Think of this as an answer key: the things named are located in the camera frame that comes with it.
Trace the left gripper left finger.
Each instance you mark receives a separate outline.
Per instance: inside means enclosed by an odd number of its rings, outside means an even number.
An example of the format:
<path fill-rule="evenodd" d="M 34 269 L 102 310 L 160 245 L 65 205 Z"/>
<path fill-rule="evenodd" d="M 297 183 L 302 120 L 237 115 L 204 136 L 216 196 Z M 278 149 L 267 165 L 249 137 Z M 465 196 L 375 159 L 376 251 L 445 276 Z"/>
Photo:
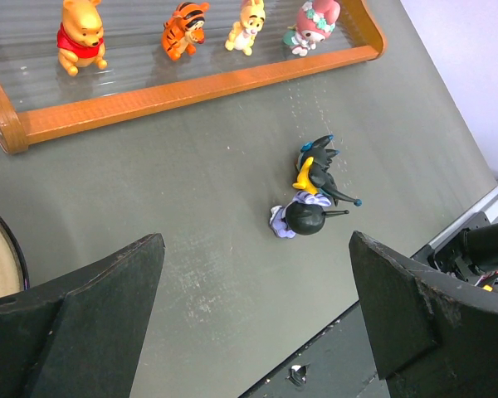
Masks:
<path fill-rule="evenodd" d="M 149 234 L 0 298 L 0 397 L 128 397 L 164 254 Z"/>

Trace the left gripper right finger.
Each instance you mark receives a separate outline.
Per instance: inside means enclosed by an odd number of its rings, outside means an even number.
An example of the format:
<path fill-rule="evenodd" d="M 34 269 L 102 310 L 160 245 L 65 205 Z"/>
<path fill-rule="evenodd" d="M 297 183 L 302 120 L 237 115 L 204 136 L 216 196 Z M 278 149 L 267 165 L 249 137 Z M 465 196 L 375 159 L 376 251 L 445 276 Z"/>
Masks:
<path fill-rule="evenodd" d="M 392 397 L 498 397 L 498 294 L 359 231 L 349 254 L 378 377 Z"/>

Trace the pink rabbit toy figure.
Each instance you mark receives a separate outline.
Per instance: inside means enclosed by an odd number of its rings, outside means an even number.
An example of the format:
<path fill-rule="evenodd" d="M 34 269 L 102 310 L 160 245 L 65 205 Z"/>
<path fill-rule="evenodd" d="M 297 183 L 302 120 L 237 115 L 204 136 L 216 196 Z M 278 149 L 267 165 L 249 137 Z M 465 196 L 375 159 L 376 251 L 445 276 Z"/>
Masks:
<path fill-rule="evenodd" d="M 341 6 L 333 0 L 305 1 L 295 25 L 283 36 L 283 43 L 296 56 L 306 56 L 317 44 L 327 40 L 336 28 Z"/>

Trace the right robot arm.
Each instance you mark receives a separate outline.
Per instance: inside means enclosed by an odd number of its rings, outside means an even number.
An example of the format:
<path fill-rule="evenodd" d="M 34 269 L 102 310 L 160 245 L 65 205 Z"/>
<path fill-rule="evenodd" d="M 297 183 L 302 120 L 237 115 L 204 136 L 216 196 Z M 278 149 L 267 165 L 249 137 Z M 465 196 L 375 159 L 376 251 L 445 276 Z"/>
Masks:
<path fill-rule="evenodd" d="M 426 261 L 444 274 L 492 291 L 498 281 L 498 223 L 476 213 L 438 247 L 430 247 Z"/>

